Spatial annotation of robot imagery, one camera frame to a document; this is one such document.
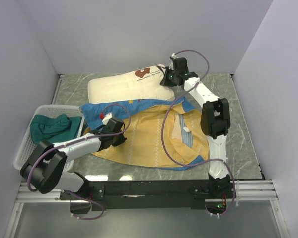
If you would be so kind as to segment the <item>cream pillow with bear print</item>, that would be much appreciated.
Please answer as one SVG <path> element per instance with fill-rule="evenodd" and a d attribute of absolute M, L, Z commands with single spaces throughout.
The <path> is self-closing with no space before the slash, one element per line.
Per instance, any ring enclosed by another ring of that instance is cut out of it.
<path fill-rule="evenodd" d="M 158 64 L 120 75 L 93 79 L 87 87 L 88 100 L 93 104 L 142 99 L 173 101 L 173 90 L 160 85 L 164 73 L 165 66 Z"/>

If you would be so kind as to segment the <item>blue and yellow pillowcase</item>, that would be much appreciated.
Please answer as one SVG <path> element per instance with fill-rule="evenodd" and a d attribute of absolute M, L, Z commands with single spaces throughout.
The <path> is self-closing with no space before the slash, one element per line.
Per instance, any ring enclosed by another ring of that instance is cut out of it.
<path fill-rule="evenodd" d="M 170 101 L 145 99 L 81 106 L 89 130 L 112 113 L 128 125 L 126 141 L 94 155 L 120 164 L 185 170 L 209 157 L 207 137 L 200 128 L 201 112 L 185 98 Z"/>

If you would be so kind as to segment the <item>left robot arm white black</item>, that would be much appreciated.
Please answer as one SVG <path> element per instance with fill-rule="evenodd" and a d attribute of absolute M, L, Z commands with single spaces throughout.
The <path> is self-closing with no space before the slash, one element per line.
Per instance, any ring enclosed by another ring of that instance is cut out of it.
<path fill-rule="evenodd" d="M 126 141 L 124 132 L 128 128 L 121 120 L 111 117 L 96 130 L 77 139 L 60 143 L 46 140 L 39 143 L 20 169 L 31 192 L 46 194 L 60 182 L 65 164 L 83 155 L 118 146 Z"/>

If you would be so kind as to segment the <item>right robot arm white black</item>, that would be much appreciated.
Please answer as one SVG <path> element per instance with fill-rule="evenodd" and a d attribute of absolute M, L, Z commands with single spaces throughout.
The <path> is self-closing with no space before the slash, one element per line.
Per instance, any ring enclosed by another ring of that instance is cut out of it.
<path fill-rule="evenodd" d="M 230 129 L 229 102 L 212 93 L 198 75 L 190 72 L 184 57 L 171 56 L 172 64 L 166 68 L 162 86 L 182 86 L 202 108 L 200 127 L 207 137 L 209 146 L 208 192 L 214 198 L 225 193 L 225 185 L 230 185 L 230 173 L 227 167 L 226 139 Z"/>

